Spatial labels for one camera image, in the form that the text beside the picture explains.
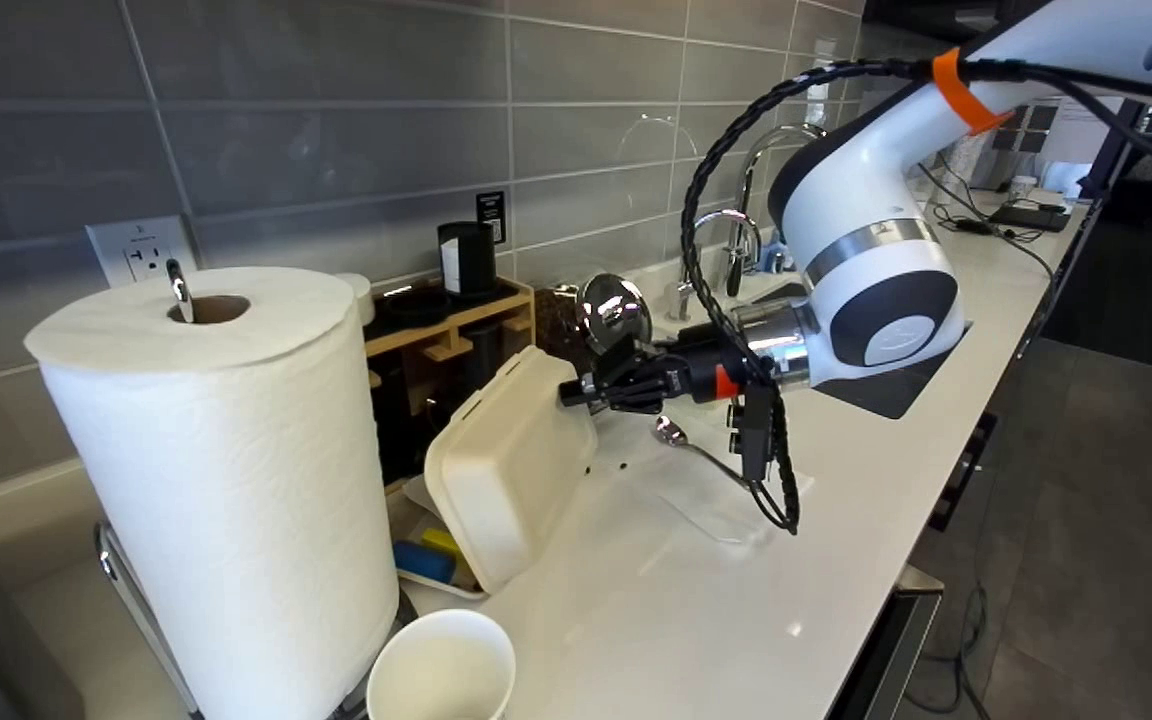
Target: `gray tile wall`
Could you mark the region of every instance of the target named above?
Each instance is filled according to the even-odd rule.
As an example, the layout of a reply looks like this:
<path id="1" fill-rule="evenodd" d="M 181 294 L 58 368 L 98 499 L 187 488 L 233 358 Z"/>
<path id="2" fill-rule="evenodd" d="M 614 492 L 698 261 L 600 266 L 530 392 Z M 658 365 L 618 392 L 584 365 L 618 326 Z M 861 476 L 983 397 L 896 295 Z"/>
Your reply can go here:
<path id="1" fill-rule="evenodd" d="M 777 75 L 854 57 L 861 4 L 0 4 L 0 476 L 74 453 L 20 335 L 104 283 L 86 224 L 181 211 L 201 266 L 398 280 L 433 269 L 435 219 L 508 188 L 505 273 L 654 266 L 710 139 Z"/>

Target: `black floor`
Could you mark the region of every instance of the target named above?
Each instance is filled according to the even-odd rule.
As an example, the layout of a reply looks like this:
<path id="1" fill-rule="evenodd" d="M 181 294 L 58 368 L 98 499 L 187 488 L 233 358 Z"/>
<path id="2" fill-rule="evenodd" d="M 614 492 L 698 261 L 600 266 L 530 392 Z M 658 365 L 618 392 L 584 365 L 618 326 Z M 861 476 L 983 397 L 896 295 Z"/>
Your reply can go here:
<path id="1" fill-rule="evenodd" d="M 1152 365 L 1152 219 L 1100 219 L 1049 335 Z"/>
<path id="2" fill-rule="evenodd" d="M 956 648 L 981 581 L 989 715 L 1152 720 L 1152 368 L 1040 342 L 998 417 L 953 529 L 914 558 L 953 588 L 932 653 Z M 953 677 L 920 666 L 914 694 L 949 701 Z"/>

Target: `kitchen counter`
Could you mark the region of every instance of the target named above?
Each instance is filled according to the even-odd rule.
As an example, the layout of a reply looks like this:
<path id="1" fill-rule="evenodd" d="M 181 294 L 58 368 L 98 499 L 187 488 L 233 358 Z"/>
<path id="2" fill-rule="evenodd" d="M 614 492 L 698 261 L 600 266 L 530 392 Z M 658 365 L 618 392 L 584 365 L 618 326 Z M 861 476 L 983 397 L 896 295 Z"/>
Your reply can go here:
<path id="1" fill-rule="evenodd" d="M 1031 254 L 1055 266 L 1079 219 Z M 600 421 L 595 467 L 540 563 L 485 603 L 521 653 L 508 715 L 829 714 L 1049 294 L 1043 273 L 1002 241 L 944 237 L 944 250 L 973 331 L 902 425 L 790 389 L 799 537 L 773 537 L 737 484 L 654 443 L 649 421 Z M 668 413 L 698 443 L 723 447 L 721 403 Z M 90 715 L 184 715 L 98 574 L 93 519 L 80 464 L 0 488 L 0 576 L 75 677 Z"/>

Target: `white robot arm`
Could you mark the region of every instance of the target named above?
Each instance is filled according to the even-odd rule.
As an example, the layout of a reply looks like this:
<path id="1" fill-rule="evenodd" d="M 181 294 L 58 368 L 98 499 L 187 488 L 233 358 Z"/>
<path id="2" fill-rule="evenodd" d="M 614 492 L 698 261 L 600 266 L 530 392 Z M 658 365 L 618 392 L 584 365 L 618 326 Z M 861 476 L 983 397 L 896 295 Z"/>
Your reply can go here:
<path id="1" fill-rule="evenodd" d="M 1152 85 L 1152 4 L 1055 0 L 969 61 L 1023 61 Z M 989 112 L 1009 112 L 1040 92 L 1051 88 L 973 85 Z M 781 171 L 773 218 L 814 288 L 810 384 L 902 374 L 953 354 L 963 335 L 956 276 L 904 178 L 969 133 L 949 97 L 926 85 Z"/>

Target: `white countertop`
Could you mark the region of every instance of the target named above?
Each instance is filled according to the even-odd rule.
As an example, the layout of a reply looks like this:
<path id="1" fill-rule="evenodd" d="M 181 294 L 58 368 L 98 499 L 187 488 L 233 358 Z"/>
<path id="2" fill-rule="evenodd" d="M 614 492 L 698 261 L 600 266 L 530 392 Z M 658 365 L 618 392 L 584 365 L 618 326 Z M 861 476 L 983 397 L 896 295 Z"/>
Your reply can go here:
<path id="1" fill-rule="evenodd" d="M 1031 254 L 1061 266 L 1079 219 Z M 762 516 L 737 484 L 659 453 L 649 421 L 600 425 L 600 464 L 544 558 L 485 603 L 521 648 L 511 715 L 829 714 L 1049 288 L 1002 241 L 944 233 L 944 250 L 973 331 L 904 421 L 790 389 L 799 537 L 751 545 Z M 723 453 L 723 407 L 668 413 Z"/>

